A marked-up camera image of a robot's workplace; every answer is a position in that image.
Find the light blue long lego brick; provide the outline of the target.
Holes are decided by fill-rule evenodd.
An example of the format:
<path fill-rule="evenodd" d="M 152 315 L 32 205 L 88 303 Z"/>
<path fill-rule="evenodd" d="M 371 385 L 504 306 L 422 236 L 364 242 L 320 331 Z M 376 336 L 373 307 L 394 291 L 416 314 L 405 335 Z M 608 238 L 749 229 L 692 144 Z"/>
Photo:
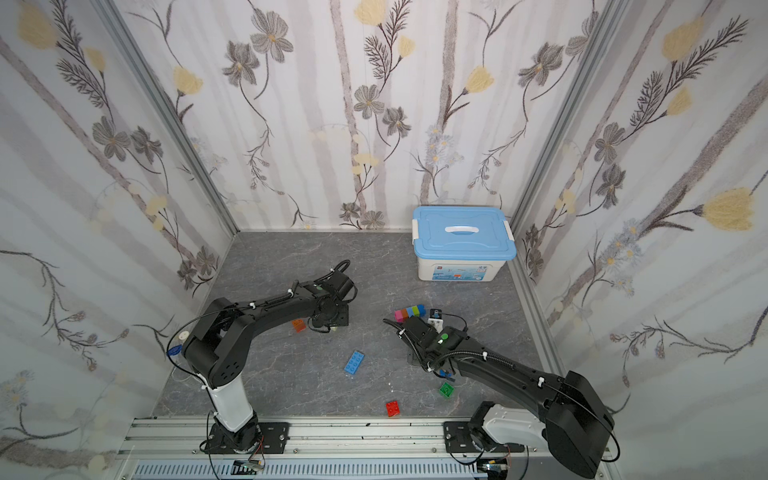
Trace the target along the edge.
<path fill-rule="evenodd" d="M 350 355 L 347 363 L 344 366 L 343 371 L 348 375 L 355 375 L 359 370 L 365 355 L 360 351 L 353 351 Z"/>

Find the red lego brick front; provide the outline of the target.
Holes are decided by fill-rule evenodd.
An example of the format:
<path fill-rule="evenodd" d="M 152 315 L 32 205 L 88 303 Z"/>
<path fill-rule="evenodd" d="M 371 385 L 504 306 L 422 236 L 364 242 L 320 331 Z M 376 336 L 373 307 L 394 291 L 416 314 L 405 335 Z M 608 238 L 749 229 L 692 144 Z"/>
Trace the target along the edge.
<path fill-rule="evenodd" d="M 385 404 L 387 416 L 392 418 L 401 414 L 399 403 L 396 400 L 389 401 Z"/>

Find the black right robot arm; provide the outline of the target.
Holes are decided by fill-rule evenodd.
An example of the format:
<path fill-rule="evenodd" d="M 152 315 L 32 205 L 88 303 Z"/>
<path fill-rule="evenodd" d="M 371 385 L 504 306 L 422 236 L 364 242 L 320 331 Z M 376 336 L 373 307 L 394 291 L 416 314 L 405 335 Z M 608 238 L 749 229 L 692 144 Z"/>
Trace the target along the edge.
<path fill-rule="evenodd" d="M 419 317 L 399 323 L 385 319 L 411 349 L 416 363 L 438 374 L 449 368 L 505 395 L 533 414 L 541 425 L 539 437 L 566 469 L 591 479 L 600 464 L 615 462 L 603 454 L 614 435 L 615 421 L 591 383 L 570 371 L 564 376 L 538 370 L 506 358 L 472 337 L 467 328 L 437 331 Z"/>

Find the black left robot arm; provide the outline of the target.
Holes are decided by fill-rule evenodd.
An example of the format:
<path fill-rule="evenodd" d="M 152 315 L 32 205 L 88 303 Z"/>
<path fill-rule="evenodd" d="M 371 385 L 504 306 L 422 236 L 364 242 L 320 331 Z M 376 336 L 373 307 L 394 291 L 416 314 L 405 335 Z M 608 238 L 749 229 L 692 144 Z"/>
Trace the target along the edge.
<path fill-rule="evenodd" d="M 213 300 L 205 312 L 179 329 L 187 336 L 177 346 L 172 338 L 166 358 L 179 371 L 201 383 L 213 413 L 207 417 L 206 454 L 265 453 L 265 429 L 249 402 L 242 380 L 253 340 L 274 328 L 303 320 L 319 334 L 349 325 L 349 305 L 358 293 L 346 274 L 345 259 L 314 280 L 295 281 L 286 293 L 250 302 Z"/>

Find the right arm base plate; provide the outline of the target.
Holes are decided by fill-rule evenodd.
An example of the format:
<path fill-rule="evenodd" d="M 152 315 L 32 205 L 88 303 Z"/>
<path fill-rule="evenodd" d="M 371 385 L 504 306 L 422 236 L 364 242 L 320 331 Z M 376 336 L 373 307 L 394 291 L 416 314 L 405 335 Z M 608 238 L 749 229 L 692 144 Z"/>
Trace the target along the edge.
<path fill-rule="evenodd" d="M 523 453 L 525 447 L 516 443 L 500 444 L 481 433 L 468 421 L 446 421 L 442 424 L 445 450 L 451 454 L 477 455 L 481 451 L 491 454 Z"/>

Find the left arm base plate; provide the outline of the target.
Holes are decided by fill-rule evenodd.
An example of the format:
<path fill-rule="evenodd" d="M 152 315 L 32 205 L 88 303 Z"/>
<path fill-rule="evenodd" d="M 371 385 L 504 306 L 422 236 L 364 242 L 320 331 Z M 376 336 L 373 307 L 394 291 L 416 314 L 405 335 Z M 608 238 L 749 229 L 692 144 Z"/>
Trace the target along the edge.
<path fill-rule="evenodd" d="M 288 422 L 251 421 L 237 432 L 232 432 L 215 421 L 200 450 L 206 454 L 283 454 L 290 426 Z"/>

